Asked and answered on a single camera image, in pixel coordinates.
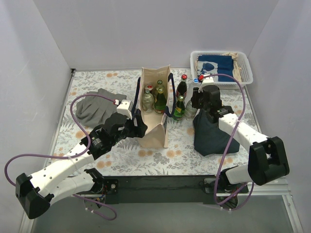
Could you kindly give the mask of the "dark cola bottle red cap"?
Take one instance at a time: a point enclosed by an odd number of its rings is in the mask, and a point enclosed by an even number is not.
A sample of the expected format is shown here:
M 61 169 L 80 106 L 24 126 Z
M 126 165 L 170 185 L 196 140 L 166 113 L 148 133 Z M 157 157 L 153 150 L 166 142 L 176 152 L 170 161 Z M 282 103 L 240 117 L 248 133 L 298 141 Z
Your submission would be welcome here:
M 179 96 L 183 96 L 184 98 L 187 96 L 188 86 L 187 86 L 187 75 L 183 74 L 181 76 L 181 82 L 179 83 L 177 90 L 176 90 L 176 98 L 178 99 Z

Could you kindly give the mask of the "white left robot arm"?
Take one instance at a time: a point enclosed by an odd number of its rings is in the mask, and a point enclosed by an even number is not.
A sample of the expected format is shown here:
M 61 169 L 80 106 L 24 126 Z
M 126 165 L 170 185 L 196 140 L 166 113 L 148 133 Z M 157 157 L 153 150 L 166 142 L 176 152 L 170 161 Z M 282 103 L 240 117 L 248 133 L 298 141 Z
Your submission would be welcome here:
M 140 110 L 136 110 L 132 119 L 113 113 L 68 153 L 68 159 L 57 160 L 31 175 L 19 175 L 16 178 L 16 197 L 27 217 L 35 219 L 52 204 L 80 192 L 116 194 L 116 180 L 105 178 L 95 168 L 86 169 L 77 176 L 72 174 L 110 152 L 121 140 L 144 137 L 147 128 Z

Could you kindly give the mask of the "beige canvas tote bag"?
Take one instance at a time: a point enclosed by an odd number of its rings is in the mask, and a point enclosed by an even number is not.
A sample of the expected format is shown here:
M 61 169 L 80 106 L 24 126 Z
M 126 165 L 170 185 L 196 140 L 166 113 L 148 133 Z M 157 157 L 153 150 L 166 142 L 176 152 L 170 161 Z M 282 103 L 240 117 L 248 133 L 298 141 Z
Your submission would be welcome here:
M 145 112 L 142 108 L 142 96 L 144 94 L 144 85 L 151 83 L 154 86 L 151 94 L 155 98 L 157 96 L 156 86 L 157 81 L 162 80 L 164 86 L 164 94 L 167 99 L 164 114 L 158 114 L 154 109 L 150 112 Z M 170 88 L 175 93 L 174 79 L 171 72 L 171 67 L 164 66 L 160 68 L 142 68 L 141 76 L 138 78 L 135 100 L 132 112 L 135 113 L 137 109 L 141 111 L 143 122 L 148 126 L 148 129 L 143 138 L 139 138 L 138 142 L 141 147 L 147 149 L 167 148 L 168 147 L 168 119 L 173 117 L 174 109 L 170 109 L 170 104 L 176 103 L 176 97 L 170 101 Z

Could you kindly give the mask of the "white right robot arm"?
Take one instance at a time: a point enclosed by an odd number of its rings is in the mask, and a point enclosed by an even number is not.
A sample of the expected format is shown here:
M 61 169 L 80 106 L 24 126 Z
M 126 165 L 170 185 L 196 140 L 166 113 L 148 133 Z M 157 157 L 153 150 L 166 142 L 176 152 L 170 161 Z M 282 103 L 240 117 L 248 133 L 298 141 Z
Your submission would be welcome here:
M 290 172 L 283 141 L 268 137 L 241 122 L 231 106 L 222 104 L 220 90 L 215 85 L 195 87 L 191 97 L 193 108 L 199 110 L 193 120 L 194 149 L 202 156 L 236 153 L 239 147 L 248 152 L 248 163 L 224 169 L 215 183 L 226 192 L 238 184 L 254 182 L 264 185 Z

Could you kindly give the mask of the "Pocari Sweat plastic bottle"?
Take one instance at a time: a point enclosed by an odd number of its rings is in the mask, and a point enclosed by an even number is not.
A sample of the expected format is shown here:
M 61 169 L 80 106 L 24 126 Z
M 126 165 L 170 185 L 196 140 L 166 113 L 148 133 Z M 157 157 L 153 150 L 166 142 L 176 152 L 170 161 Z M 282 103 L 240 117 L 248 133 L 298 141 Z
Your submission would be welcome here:
M 189 84 L 188 92 L 187 92 L 187 101 L 186 101 L 186 102 L 188 102 L 189 100 L 191 100 L 191 97 L 193 96 L 193 89 L 194 89 L 195 87 L 198 87 L 198 88 L 200 87 L 200 83 L 199 83 L 199 81 L 198 81 L 197 78 L 193 79 L 193 80 L 191 81 L 191 83 Z

